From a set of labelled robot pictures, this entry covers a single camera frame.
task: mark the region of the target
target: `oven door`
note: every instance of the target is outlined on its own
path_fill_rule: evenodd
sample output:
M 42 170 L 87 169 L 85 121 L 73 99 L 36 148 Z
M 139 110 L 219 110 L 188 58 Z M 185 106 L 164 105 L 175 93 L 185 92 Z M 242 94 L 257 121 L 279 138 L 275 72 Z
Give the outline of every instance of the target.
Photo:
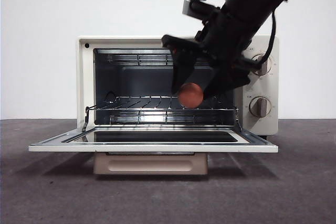
M 113 125 L 69 131 L 29 146 L 31 152 L 278 152 L 263 138 L 213 125 Z

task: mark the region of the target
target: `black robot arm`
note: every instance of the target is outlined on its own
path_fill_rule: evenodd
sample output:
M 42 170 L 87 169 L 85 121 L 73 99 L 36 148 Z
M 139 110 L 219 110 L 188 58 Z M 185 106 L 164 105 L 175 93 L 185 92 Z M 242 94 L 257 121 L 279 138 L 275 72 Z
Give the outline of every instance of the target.
M 204 90 L 204 98 L 219 95 L 250 82 L 248 74 L 261 68 L 268 59 L 275 38 L 275 9 L 287 0 L 226 0 L 219 8 L 205 0 L 185 0 L 183 13 L 202 20 L 204 28 L 194 41 L 170 35 L 162 37 L 162 45 L 173 57 L 172 93 L 191 75 L 197 58 L 206 59 L 215 76 Z M 245 58 L 242 52 L 266 19 L 272 15 L 272 32 L 265 55 L 258 61 Z

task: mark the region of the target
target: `brown egg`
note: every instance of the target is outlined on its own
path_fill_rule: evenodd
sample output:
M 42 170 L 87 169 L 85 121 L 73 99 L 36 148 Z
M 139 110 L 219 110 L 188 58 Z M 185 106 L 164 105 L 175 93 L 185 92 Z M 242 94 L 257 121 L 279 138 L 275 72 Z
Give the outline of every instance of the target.
M 183 84 L 178 92 L 178 100 L 180 104 L 186 108 L 194 109 L 203 101 L 203 91 L 201 87 L 195 83 L 190 82 Z

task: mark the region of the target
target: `cream toaster oven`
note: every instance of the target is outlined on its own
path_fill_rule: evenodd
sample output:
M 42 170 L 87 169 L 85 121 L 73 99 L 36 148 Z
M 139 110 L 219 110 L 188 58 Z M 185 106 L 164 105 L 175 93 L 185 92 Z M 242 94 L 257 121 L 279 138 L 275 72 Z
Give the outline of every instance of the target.
M 258 59 L 269 36 L 244 52 Z M 207 153 L 276 153 L 276 39 L 251 83 L 209 98 L 196 109 L 171 94 L 172 58 L 160 37 L 80 37 L 77 128 L 29 146 L 31 152 L 93 152 L 96 174 L 206 174 Z M 188 82 L 204 88 L 213 70 L 199 59 Z

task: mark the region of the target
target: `knob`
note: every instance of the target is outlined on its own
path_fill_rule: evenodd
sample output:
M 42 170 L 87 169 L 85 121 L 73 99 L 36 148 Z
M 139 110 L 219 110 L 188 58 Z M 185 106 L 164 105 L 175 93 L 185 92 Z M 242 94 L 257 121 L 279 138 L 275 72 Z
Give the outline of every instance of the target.
M 249 104 L 249 110 L 252 115 L 264 118 L 271 111 L 271 102 L 265 97 L 255 97 Z
M 258 55 L 255 55 L 252 60 L 256 60 L 256 61 L 259 61 L 261 60 L 261 58 L 263 57 L 264 55 L 263 54 L 258 54 Z M 254 73 L 258 76 L 264 76 L 265 74 L 267 74 L 270 70 L 271 70 L 271 66 L 272 66 L 272 63 L 271 63 L 271 60 L 268 58 L 262 65 L 261 65 L 261 68 L 257 71 L 254 71 Z

